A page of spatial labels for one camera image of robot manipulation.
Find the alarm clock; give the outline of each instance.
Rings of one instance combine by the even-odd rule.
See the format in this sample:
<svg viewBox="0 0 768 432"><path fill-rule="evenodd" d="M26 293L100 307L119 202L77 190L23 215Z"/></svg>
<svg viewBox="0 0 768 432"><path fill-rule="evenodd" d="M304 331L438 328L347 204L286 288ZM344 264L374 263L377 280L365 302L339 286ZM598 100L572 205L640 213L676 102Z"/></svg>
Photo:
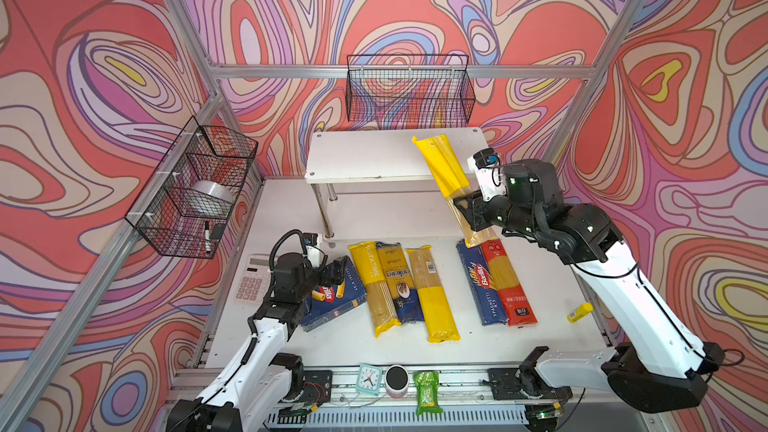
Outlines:
<svg viewBox="0 0 768 432"><path fill-rule="evenodd" d="M355 390L360 394L379 395L379 385L382 381L382 370L368 364L360 364L357 372Z"/></svg>

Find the blue pasta package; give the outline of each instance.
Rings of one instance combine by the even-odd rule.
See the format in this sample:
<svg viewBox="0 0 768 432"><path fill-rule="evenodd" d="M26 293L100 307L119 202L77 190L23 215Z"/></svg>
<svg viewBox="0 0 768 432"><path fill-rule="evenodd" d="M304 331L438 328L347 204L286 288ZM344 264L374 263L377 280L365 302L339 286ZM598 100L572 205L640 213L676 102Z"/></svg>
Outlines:
<svg viewBox="0 0 768 432"><path fill-rule="evenodd" d="M387 287L395 304L397 318L402 323L424 322L422 305L418 301L418 292L413 281L413 274L408 268L406 255L402 253L400 244L376 243L376 253L379 255Z"/></svg>
<svg viewBox="0 0 768 432"><path fill-rule="evenodd" d="M318 286L304 301L301 327L312 331L366 302L366 288L362 285L355 264L349 257L344 261L344 282L333 287Z"/></svg>
<svg viewBox="0 0 768 432"><path fill-rule="evenodd" d="M480 247L468 248L463 240L456 244L458 254L464 264L464 272L469 279L469 288L475 298L480 321L483 325L506 324L509 322L504 312L504 303L498 296L491 274L488 273L488 263L485 261Z"/></svg>

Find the metal table leg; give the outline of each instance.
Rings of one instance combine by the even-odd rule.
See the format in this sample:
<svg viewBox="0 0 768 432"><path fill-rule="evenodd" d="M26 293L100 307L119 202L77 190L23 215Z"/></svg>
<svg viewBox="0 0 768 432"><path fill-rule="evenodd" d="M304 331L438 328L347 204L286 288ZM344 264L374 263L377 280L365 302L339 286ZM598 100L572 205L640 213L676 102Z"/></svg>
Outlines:
<svg viewBox="0 0 768 432"><path fill-rule="evenodd" d="M320 186L317 184L310 184L312 186L312 191L315 193L315 198L317 199L317 206L320 207L320 215L322 216L322 225L326 228L326 234L325 238L333 238L333 229L331 229L331 224L328 222L328 212L326 212L326 204L322 200L322 195L320 194Z"/></svg>
<svg viewBox="0 0 768 432"><path fill-rule="evenodd" d="M336 195L336 190L333 188L333 184L326 184L328 186L328 199L331 202L339 200L339 196Z"/></svg>

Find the green snack package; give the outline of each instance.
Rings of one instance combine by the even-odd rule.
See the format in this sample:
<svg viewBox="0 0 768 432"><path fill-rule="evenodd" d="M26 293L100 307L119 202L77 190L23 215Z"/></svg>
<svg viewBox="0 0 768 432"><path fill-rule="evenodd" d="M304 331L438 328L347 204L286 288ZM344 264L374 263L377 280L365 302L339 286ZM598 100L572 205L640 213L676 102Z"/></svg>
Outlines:
<svg viewBox="0 0 768 432"><path fill-rule="evenodd" d="M419 372L413 376L416 384L416 395L418 396L418 405L416 406L416 416L431 412L432 414L442 414L442 409L437 405L437 387L440 385L438 372Z"/></svg>

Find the psychedelic patterned wall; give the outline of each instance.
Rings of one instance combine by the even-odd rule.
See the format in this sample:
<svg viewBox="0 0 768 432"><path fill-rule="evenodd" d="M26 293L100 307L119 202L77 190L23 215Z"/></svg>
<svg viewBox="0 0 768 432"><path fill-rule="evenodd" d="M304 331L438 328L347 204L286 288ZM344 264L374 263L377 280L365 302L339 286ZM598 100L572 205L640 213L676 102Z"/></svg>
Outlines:
<svg viewBox="0 0 768 432"><path fill-rule="evenodd" d="M768 0L649 0L560 164L688 328L746 354L679 430L768 430L766 28Z"/></svg>
<svg viewBox="0 0 768 432"><path fill-rule="evenodd" d="M0 393L206 99L162 0L0 0ZM215 260L145 243L26 430L146 430L200 335Z"/></svg>
<svg viewBox="0 0 768 432"><path fill-rule="evenodd" d="M475 64L590 64L625 0L186 0L213 62L335 64L350 53L463 52ZM344 80L222 83L267 175L303 174L316 130L345 119ZM477 79L470 122L507 158L546 146L578 84Z"/></svg>
<svg viewBox="0 0 768 432"><path fill-rule="evenodd" d="M375 129L375 123L346 119L345 80L273 80L274 88L251 89L245 79L229 80L227 93L245 134L265 146L256 158L264 175L304 175L312 132ZM491 79L490 97L480 97L470 126L507 161L542 154L554 128L568 109L578 81L567 79ZM482 88L475 85L475 91Z"/></svg>

